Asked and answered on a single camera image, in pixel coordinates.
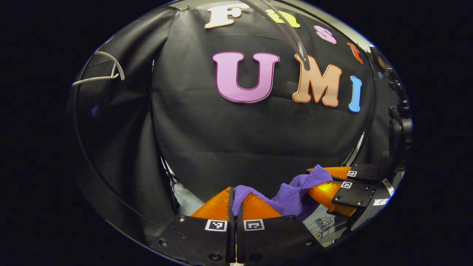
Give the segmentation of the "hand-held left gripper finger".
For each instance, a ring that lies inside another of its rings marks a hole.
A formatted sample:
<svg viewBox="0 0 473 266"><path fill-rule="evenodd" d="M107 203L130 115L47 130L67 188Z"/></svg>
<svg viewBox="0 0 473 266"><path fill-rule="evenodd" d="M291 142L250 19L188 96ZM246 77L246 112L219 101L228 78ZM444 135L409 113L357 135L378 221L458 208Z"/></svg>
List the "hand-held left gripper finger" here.
<svg viewBox="0 0 473 266"><path fill-rule="evenodd" d="M242 202L236 233L236 259L244 265L305 265L325 251L297 216L280 215L254 194Z"/></svg>
<svg viewBox="0 0 473 266"><path fill-rule="evenodd" d="M233 199L228 187L193 215L174 217L150 248L183 265L230 265L235 262Z"/></svg>

